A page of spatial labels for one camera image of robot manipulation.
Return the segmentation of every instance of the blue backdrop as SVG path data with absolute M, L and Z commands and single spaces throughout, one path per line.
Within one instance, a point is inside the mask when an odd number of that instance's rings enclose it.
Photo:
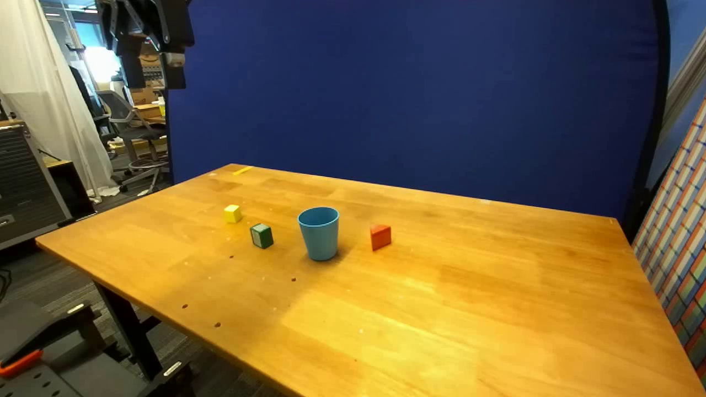
M 198 0 L 174 177 L 235 161 L 622 216 L 648 0 Z

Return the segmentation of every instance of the red block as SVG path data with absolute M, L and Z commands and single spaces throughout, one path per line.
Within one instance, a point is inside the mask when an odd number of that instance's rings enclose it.
M 393 245 L 393 230 L 388 225 L 376 225 L 370 230 L 372 252 Z

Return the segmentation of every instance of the blue cup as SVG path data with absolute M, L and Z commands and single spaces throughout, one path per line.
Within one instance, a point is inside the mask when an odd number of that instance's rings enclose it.
M 333 208 L 309 208 L 299 215 L 299 230 L 309 258 L 324 263 L 337 252 L 337 213 Z

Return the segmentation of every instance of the green block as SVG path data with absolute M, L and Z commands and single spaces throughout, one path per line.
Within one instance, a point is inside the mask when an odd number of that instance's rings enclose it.
M 252 242 L 259 249 L 267 249 L 268 245 L 274 245 L 270 227 L 265 224 L 249 227 L 249 236 L 252 236 Z

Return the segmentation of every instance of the floor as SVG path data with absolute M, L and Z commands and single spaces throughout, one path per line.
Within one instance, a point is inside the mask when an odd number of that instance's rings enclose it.
M 148 181 L 142 181 L 142 186 L 130 187 L 128 192 L 114 198 L 104 198 L 104 204 L 97 205 L 97 213 L 135 200 L 135 195 L 140 192 L 145 186 Z M 77 269 L 50 257 L 44 257 L 40 249 L 33 248 L 33 242 L 27 242 L 27 245 L 18 245 L 12 249 L 0 252 L 0 277 L 6 278 L 6 274 L 10 274 L 10 285 L 5 299 L 0 291 L 0 301 L 1 301 L 0 305 L 12 305 L 22 301 L 22 303 L 33 303 L 49 313 L 61 313 L 74 303 L 88 303 L 93 308 L 100 313 L 97 317 L 97 327 L 100 336 L 114 338 L 120 345 L 120 336 L 116 333 L 108 308 L 97 296 L 97 289 Z M 212 396 L 278 397 L 281 396 L 267 379 L 253 376 L 252 371 L 232 367 L 228 361 L 221 359 L 216 354 L 212 354 L 195 340 L 184 338 L 182 333 L 178 333 L 167 324 L 159 324 L 157 329 L 152 329 L 150 343 L 166 367 L 175 359 L 187 361 L 191 367 L 193 371 L 191 388 L 195 391 L 195 396 L 202 396 L 202 397 L 212 397 Z M 124 364 L 130 371 L 135 371 L 135 376 L 138 376 L 138 369 L 135 364 L 130 364 L 128 359 Z

